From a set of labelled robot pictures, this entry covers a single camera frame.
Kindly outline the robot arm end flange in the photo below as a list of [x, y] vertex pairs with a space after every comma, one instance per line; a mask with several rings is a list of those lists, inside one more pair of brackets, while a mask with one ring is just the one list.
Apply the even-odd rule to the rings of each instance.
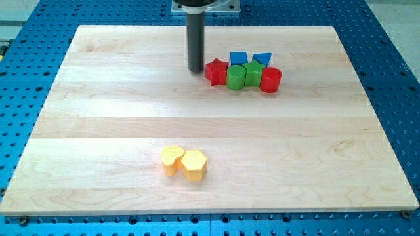
[[[240, 0], [203, 1], [206, 15], [238, 15], [241, 12]], [[174, 15], [185, 15], [184, 5], [171, 1], [171, 12]]]

